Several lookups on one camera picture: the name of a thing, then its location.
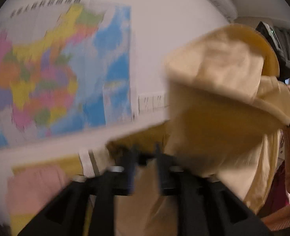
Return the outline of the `grey curtain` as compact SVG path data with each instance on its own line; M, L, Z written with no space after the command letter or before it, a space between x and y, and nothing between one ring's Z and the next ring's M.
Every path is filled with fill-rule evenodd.
M290 81L290 29L275 26L274 31L281 47L276 52L279 64L278 80L285 83L286 80Z

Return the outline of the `colourful wall map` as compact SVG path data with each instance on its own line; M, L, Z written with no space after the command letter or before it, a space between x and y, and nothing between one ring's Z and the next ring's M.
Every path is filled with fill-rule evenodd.
M131 8L42 0L0 22L0 149L129 122Z

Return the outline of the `white wall socket panel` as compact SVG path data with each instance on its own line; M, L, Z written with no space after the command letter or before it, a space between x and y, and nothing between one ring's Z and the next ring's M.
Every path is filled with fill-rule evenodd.
M156 112L168 106L168 94L165 92L141 94L138 96L139 114Z

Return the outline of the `cream beige garment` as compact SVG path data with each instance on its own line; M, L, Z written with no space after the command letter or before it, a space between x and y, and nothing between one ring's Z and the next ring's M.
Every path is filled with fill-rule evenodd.
M271 235L257 217L272 184L290 91L258 31L232 24L165 61L168 121L106 144L114 160L136 146L134 192L122 172L100 179L89 235ZM171 156L171 194L161 194L156 143Z

